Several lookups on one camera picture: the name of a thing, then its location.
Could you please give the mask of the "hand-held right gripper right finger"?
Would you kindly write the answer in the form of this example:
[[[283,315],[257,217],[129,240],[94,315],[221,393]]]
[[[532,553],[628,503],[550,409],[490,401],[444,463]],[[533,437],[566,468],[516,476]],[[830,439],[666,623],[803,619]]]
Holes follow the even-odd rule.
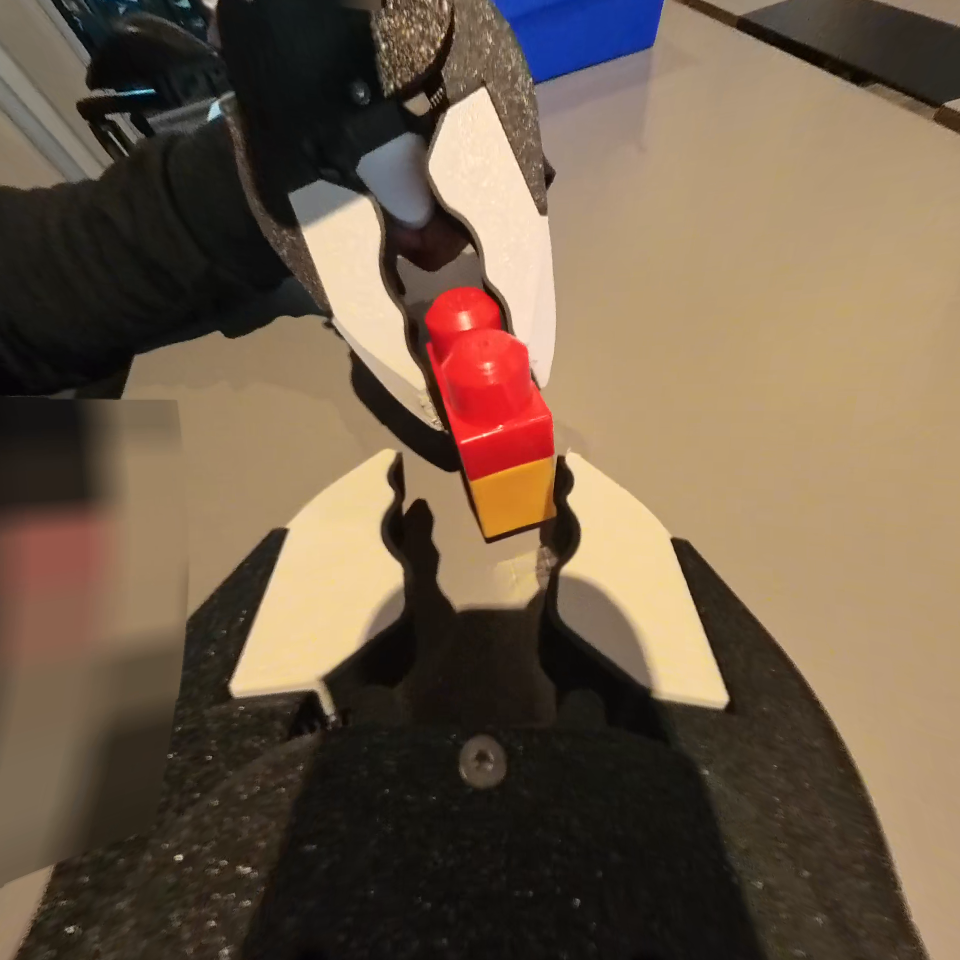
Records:
[[[557,689],[726,708],[726,684],[660,520],[573,450],[558,457],[554,503],[541,533],[541,653]]]

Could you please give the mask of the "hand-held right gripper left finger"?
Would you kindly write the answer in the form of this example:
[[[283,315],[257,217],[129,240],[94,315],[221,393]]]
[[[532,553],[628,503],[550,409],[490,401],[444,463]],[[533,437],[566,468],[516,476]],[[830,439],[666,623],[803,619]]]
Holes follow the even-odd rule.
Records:
[[[298,509],[229,677],[234,700],[310,693],[328,725],[356,719],[362,683],[348,669],[405,607],[388,531],[403,498],[402,455],[384,448]]]

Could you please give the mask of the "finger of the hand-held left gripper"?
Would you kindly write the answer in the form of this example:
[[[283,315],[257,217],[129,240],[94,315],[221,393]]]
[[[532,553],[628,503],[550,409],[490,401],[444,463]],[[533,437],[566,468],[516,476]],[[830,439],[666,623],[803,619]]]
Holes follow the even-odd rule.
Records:
[[[537,210],[485,88],[448,107],[427,149],[440,204],[474,241],[483,279],[544,388],[556,347],[556,290],[548,217]]]
[[[430,428],[443,428],[410,345],[401,295],[384,263],[385,224],[365,194],[316,180],[289,194],[333,327],[387,392]]]

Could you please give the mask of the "blue plastic bin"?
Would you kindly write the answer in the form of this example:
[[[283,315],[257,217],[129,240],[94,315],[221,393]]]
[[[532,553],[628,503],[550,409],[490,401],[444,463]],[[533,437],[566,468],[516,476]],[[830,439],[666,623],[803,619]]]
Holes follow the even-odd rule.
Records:
[[[664,1],[494,1],[534,83],[648,50]]]

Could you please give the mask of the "red mega block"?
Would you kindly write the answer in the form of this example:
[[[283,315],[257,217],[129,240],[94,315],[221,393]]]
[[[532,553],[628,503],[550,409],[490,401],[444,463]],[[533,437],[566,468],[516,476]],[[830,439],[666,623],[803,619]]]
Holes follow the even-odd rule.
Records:
[[[475,287],[440,293],[425,316],[427,359],[470,481],[555,452],[554,421],[524,344]]]

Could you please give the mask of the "person's left forearm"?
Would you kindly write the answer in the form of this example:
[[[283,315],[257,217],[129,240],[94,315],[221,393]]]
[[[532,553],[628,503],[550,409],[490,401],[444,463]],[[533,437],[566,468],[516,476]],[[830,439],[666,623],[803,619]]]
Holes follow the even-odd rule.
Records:
[[[226,122],[141,140],[93,179],[1,188],[1,391],[42,396],[193,339],[289,268],[244,195]]]

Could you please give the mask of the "person's left hand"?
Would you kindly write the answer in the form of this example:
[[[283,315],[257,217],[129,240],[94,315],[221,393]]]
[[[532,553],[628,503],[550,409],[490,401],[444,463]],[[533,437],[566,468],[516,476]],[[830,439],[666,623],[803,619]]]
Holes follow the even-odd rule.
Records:
[[[445,267],[472,245],[468,229],[442,209],[418,227],[393,217],[387,219],[387,250],[426,272]]]

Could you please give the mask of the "black office chair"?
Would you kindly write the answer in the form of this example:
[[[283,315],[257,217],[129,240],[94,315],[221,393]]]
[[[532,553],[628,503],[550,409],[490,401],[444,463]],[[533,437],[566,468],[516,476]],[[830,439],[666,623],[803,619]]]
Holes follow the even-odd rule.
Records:
[[[145,138],[196,130],[230,89],[219,52],[168,19],[114,19],[91,55],[80,117],[110,160]]]

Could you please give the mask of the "black flat table panel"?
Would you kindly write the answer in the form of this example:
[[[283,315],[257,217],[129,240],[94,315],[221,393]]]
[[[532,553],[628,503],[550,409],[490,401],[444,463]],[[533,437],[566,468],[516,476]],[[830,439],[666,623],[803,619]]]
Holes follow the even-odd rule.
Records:
[[[784,1],[739,16],[737,26],[930,106],[958,97],[958,27],[941,19],[873,1]]]

